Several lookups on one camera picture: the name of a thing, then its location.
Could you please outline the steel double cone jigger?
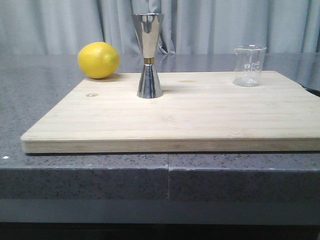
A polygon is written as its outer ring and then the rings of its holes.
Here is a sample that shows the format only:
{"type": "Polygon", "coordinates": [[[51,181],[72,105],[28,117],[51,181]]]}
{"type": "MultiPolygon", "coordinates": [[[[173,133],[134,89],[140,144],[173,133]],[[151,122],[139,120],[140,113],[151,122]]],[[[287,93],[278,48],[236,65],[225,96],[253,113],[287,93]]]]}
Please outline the steel double cone jigger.
{"type": "Polygon", "coordinates": [[[154,99],[163,95],[155,68],[155,52],[163,19],[162,13],[132,15],[135,34],[143,56],[143,68],[137,90],[137,96],[143,99],[154,99]]]}

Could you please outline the clear glass measuring beaker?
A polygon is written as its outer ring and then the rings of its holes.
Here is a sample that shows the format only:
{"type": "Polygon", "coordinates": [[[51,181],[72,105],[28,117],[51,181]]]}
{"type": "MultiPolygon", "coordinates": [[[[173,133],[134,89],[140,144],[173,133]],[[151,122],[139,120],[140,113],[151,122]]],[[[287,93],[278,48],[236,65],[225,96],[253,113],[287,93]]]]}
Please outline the clear glass measuring beaker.
{"type": "Polygon", "coordinates": [[[263,45],[237,45],[234,48],[235,67],[233,84],[257,87],[263,69],[267,47],[263,45]]]}

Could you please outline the light wooden cutting board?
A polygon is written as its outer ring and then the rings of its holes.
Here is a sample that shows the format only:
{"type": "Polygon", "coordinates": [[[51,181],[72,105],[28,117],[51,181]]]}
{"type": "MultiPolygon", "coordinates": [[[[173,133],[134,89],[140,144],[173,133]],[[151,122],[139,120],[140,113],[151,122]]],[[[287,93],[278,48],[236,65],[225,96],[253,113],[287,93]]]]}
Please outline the light wooden cutting board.
{"type": "Polygon", "coordinates": [[[139,73],[82,80],[20,138],[26,153],[318,151],[320,99],[275,71],[256,87],[232,72],[160,73],[163,95],[136,94],[139,73]]]}

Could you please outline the yellow lemon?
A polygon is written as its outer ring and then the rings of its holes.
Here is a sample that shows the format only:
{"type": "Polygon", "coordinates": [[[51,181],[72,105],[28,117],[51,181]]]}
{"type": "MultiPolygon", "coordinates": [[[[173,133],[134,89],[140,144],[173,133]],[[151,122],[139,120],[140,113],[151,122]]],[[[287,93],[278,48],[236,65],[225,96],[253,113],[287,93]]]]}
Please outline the yellow lemon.
{"type": "Polygon", "coordinates": [[[120,56],[112,45],[106,42],[93,42],[79,51],[77,62],[80,70],[86,76],[101,79],[117,70],[120,56]]]}

